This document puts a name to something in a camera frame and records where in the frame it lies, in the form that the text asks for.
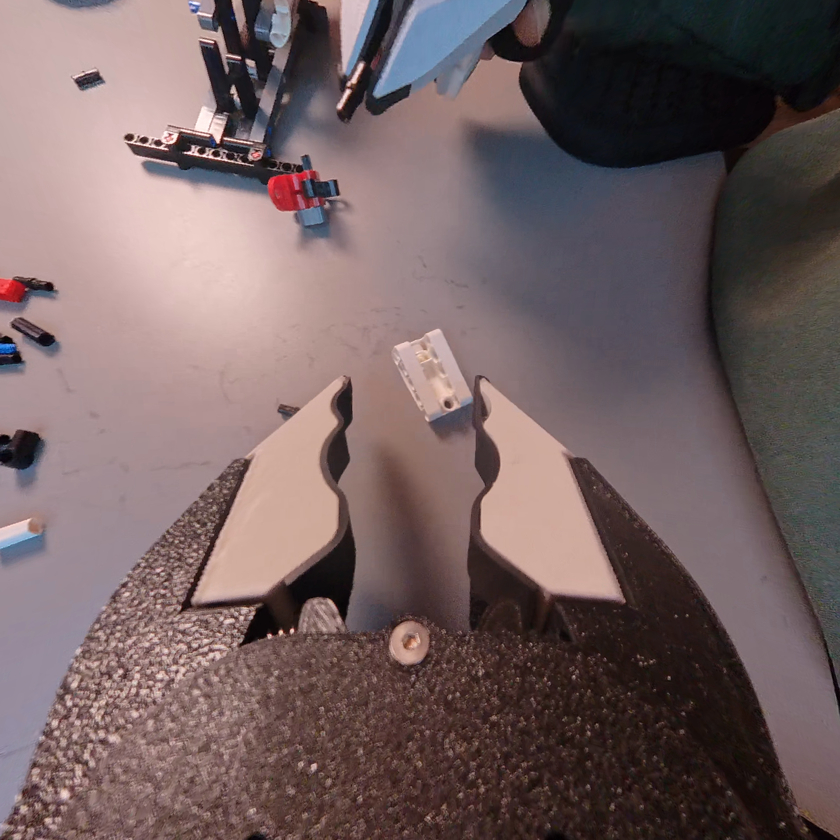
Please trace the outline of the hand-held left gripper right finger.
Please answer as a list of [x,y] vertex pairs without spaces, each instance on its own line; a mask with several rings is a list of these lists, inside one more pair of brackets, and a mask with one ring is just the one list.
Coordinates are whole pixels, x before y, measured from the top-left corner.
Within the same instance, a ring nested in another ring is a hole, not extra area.
[[573,456],[485,376],[474,396],[475,546],[553,598],[624,603],[618,574],[573,469]]

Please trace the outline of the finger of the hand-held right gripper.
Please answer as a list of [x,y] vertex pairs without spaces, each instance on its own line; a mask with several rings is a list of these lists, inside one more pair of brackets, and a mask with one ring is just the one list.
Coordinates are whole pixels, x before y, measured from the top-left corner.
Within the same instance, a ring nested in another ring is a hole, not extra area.
[[525,1],[398,2],[364,104],[376,116],[438,76],[509,24]]
[[359,62],[372,73],[382,61],[383,41],[391,23],[393,1],[340,2],[340,84],[345,88]]

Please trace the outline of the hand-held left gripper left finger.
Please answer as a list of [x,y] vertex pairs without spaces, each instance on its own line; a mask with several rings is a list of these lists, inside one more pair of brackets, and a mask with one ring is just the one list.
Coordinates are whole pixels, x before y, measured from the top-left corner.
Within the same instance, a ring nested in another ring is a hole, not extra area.
[[349,376],[331,382],[247,456],[207,552],[193,606],[278,606],[328,597],[346,606],[354,582],[349,503]]

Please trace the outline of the white curved toy panel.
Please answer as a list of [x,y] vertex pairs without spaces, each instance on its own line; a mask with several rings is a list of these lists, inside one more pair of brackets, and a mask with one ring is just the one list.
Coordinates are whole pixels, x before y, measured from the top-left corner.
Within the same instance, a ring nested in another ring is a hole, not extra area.
[[435,329],[420,339],[397,344],[392,349],[392,358],[429,423],[473,402],[471,390],[442,330]]

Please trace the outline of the black white toy brick model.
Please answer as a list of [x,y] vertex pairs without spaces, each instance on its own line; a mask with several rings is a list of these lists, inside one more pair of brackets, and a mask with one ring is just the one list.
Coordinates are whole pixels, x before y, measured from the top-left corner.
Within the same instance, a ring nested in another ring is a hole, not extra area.
[[126,133],[130,151],[182,171],[240,175],[262,184],[303,166],[272,149],[291,97],[293,71],[310,34],[329,32],[316,2],[190,2],[205,36],[199,40],[209,96],[194,126],[169,124],[160,136]]

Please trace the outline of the red toy brick piece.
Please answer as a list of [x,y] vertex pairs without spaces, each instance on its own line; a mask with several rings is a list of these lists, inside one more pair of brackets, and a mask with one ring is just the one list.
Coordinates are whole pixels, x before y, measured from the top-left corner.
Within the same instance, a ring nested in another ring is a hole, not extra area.
[[284,212],[298,212],[314,207],[324,207],[325,200],[314,194],[313,186],[319,174],[313,169],[277,175],[268,182],[268,195],[274,206]]

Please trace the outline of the person's right forearm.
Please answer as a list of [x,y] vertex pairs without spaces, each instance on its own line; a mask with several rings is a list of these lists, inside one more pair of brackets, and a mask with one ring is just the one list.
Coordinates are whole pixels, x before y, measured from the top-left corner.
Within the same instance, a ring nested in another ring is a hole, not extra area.
[[838,89],[838,1],[577,1],[580,37],[770,88],[793,109]]

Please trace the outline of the person's right hand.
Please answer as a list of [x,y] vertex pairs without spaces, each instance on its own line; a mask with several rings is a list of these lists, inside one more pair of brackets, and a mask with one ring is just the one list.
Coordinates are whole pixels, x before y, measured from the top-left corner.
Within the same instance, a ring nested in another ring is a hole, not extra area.
[[551,15],[550,1],[527,1],[511,23],[511,29],[519,44],[526,48],[539,46],[549,27]]

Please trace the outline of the black toy connector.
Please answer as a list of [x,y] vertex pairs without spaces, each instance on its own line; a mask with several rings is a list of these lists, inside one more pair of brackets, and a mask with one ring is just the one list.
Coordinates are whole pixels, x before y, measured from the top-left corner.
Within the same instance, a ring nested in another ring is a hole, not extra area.
[[14,434],[1,434],[1,466],[10,469],[28,469],[35,462],[41,437],[25,429]]

